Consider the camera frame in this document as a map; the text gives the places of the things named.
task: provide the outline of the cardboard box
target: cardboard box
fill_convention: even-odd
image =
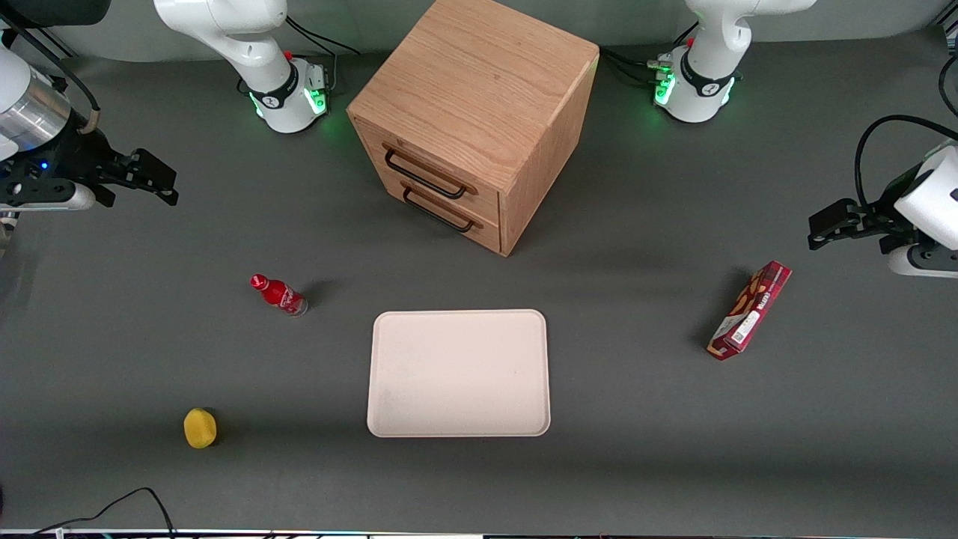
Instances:
[[[790,275],[791,269],[774,261],[752,275],[706,350],[720,361],[743,352]]]

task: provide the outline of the black metal handle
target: black metal handle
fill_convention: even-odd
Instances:
[[[425,206],[416,204],[414,201],[412,201],[412,200],[409,198],[409,194],[412,193],[412,190],[413,190],[412,187],[406,187],[406,190],[402,192],[402,199],[405,200],[407,204],[409,204],[410,206],[412,206],[412,207],[418,209],[419,211],[421,211],[421,212],[423,212],[424,214],[426,214],[427,216],[429,216],[429,217],[435,219],[436,221],[438,221],[438,222],[440,222],[440,223],[442,223],[442,224],[448,226],[449,228],[452,228],[452,229],[455,230],[456,232],[460,232],[460,233],[462,233],[462,234],[465,234],[465,233],[469,232],[469,231],[472,229],[472,226],[475,224],[475,223],[472,221],[472,219],[470,219],[469,222],[466,224],[466,226],[459,226],[458,224],[453,223],[452,221],[450,221],[450,220],[448,220],[448,219],[445,219],[445,218],[443,218],[443,217],[440,217],[440,216],[436,215],[435,213],[433,213],[431,210],[429,210],[429,209],[426,208]]]
[[[428,187],[429,189],[432,189],[433,191],[435,191],[436,193],[439,193],[440,195],[446,197],[447,199],[456,200],[461,198],[462,195],[466,193],[465,185],[460,186],[459,191],[456,191],[455,193],[453,193],[451,191],[447,191],[446,189],[443,189],[442,187],[436,185],[435,183],[429,181],[428,179],[425,179],[424,177],[417,176],[407,171],[406,169],[403,169],[401,166],[393,162],[393,155],[396,155],[396,151],[393,149],[389,149],[389,151],[386,152],[386,166],[400,173],[401,175],[408,177],[409,179],[415,181],[416,183],[419,183],[420,185],[423,185],[425,187]]]

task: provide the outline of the bottle label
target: bottle label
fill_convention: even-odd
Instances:
[[[277,305],[277,307],[283,309],[291,315],[295,315],[299,313],[302,304],[303,297],[298,292],[287,286],[283,291],[283,297],[280,299],[280,304]]]

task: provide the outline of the plastic bottle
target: plastic bottle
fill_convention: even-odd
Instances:
[[[286,311],[294,318],[304,315],[309,310],[309,303],[303,295],[291,289],[283,281],[269,280],[257,273],[249,280],[249,284],[262,293],[266,303]]]

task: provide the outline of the wooden drawer cabinet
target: wooden drawer cabinet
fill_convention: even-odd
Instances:
[[[599,48],[437,0],[347,108],[386,191],[509,255],[579,143]]]

